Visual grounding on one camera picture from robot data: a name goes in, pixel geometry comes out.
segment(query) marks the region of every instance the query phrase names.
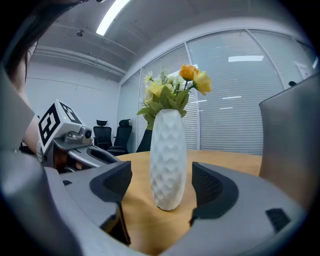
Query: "wooden table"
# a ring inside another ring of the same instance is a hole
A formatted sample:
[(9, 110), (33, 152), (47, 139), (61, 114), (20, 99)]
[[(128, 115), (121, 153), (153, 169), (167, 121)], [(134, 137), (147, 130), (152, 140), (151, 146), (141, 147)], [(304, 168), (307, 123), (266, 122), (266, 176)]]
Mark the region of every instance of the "wooden table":
[(172, 211), (156, 207), (150, 187), (149, 152), (118, 156), (131, 161), (132, 179), (122, 200), (130, 247), (136, 251), (158, 255), (189, 230), (192, 210), (196, 208), (196, 193), (191, 184), (192, 162), (222, 166), (252, 175), (259, 175), (261, 156), (210, 150), (187, 151), (187, 179), (180, 205)]

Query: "artificial flower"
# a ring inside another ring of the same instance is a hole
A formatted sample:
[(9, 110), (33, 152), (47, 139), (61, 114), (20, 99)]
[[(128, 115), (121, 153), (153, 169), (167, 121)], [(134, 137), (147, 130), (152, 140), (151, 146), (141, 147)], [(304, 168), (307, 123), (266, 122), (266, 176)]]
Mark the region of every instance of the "artificial flower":
[(153, 81), (158, 85), (162, 84), (160, 77), (156, 77)]
[(175, 77), (174, 76), (170, 76), (168, 78), (168, 80), (166, 81), (166, 83), (172, 85), (174, 83), (174, 80), (175, 80)]
[(182, 65), (179, 75), (188, 81), (194, 80), (194, 73), (199, 74), (199, 69), (192, 65)]
[(174, 87), (173, 87), (173, 85), (172, 85), (171, 83), (166, 83), (165, 86), (168, 87), (168, 89), (169, 89), (170, 91), (173, 91), (173, 90), (174, 90)]
[(183, 91), (184, 90), (184, 86), (183, 84), (185, 83), (186, 81), (180, 76), (178, 75), (176, 78), (175, 78), (175, 83), (176, 84), (179, 84), (179, 91)]
[(150, 85), (150, 91), (157, 97), (160, 97), (161, 91), (164, 86), (164, 84), (159, 85), (156, 82), (152, 82), (152, 84)]
[(144, 76), (143, 82), (147, 84), (152, 79), (152, 71), (150, 71), (147, 75)]
[(145, 89), (145, 99), (144, 102), (145, 103), (149, 103), (152, 101), (153, 98), (153, 93), (149, 90), (149, 89)]
[(206, 93), (211, 92), (211, 78), (208, 76), (208, 74), (204, 71), (196, 73), (194, 72), (194, 78), (195, 82), (195, 88), (202, 94), (206, 95)]

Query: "green leaf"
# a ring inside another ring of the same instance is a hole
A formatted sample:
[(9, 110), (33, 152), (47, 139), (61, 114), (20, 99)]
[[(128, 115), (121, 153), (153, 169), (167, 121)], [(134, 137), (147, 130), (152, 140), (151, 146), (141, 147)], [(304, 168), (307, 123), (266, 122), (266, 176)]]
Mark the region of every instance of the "green leaf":
[(181, 105), (179, 107), (179, 111), (184, 110), (185, 106), (187, 105), (189, 100), (189, 93), (183, 98), (183, 101), (181, 102)]
[(143, 117), (149, 124), (153, 124), (155, 122), (155, 117), (154, 116), (151, 116), (151, 115), (148, 115), (148, 114), (144, 114)]
[(160, 103), (153, 101), (150, 102), (150, 107), (154, 111), (154, 113), (151, 114), (151, 116), (156, 115), (160, 110), (164, 109), (164, 107)]
[(160, 99), (159, 102), (162, 104), (164, 109), (171, 109), (171, 106), (169, 104), (168, 98), (171, 99), (172, 95), (167, 86), (164, 86), (160, 93)]
[(152, 130), (154, 128), (154, 124), (153, 123), (148, 123), (146, 129), (147, 130)]
[(180, 109), (180, 105), (181, 105), (182, 101), (184, 100), (184, 98), (187, 94), (188, 94), (188, 91), (183, 90), (183, 91), (179, 92), (178, 95), (176, 96), (175, 103), (179, 109)]
[(186, 110), (181, 110), (181, 111), (180, 111), (181, 117), (184, 117), (186, 114), (187, 114), (187, 111), (186, 111)]
[(159, 102), (159, 97), (157, 95), (155, 95), (154, 93), (152, 95), (152, 101), (153, 102)]
[(172, 99), (170, 99), (168, 96), (167, 96), (167, 98), (168, 98), (168, 101), (169, 101), (169, 104), (170, 104), (171, 108), (174, 109), (174, 110), (177, 110), (177, 109), (178, 109), (177, 103), (175, 103), (175, 102), (174, 102)]
[(138, 113), (136, 113), (137, 115), (151, 115), (153, 116), (154, 115), (154, 111), (151, 107), (144, 107), (144, 108), (141, 108)]

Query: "window blinds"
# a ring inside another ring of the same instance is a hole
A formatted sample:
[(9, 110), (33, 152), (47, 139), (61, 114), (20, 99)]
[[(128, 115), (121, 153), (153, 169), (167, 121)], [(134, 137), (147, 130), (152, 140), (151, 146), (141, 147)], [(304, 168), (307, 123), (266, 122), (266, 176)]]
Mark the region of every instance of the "window blinds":
[(283, 90), (270, 59), (245, 31), (196, 39), (188, 48), (192, 64), (212, 78), (212, 92), (198, 92), (200, 149), (261, 155), (259, 103)]
[[(189, 64), (188, 54), (185, 46), (181, 46), (147, 64), (142, 68), (140, 88), (139, 88), (139, 110), (144, 108), (142, 103), (146, 97), (146, 88), (144, 85), (143, 78), (148, 72), (152, 71), (153, 77), (160, 76), (161, 71), (167, 71), (168, 74), (177, 75), (182, 65)], [(197, 113), (195, 104), (195, 93), (192, 92), (189, 97), (189, 103), (185, 107), (188, 113), (182, 119), (184, 125), (184, 132), (186, 136), (186, 145), (188, 149), (197, 149)], [(145, 130), (147, 128), (147, 122), (142, 115), (138, 118), (138, 144), (140, 144)]]
[(118, 106), (118, 124), (123, 119), (130, 119), (132, 126), (127, 148), (129, 153), (137, 151), (137, 112), (140, 71), (129, 78), (120, 88)]
[(265, 31), (251, 33), (273, 61), (285, 89), (290, 88), (290, 81), (299, 83), (314, 73), (310, 59), (291, 37)]

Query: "textured ceramic vase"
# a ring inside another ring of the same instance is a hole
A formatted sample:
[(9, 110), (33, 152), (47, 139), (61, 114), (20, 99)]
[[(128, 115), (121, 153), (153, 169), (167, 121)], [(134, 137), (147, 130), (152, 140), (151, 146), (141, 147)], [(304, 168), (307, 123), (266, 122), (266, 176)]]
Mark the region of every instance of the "textured ceramic vase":
[(187, 179), (187, 148), (180, 113), (163, 109), (155, 117), (150, 147), (150, 182), (155, 205), (165, 211), (181, 202)]

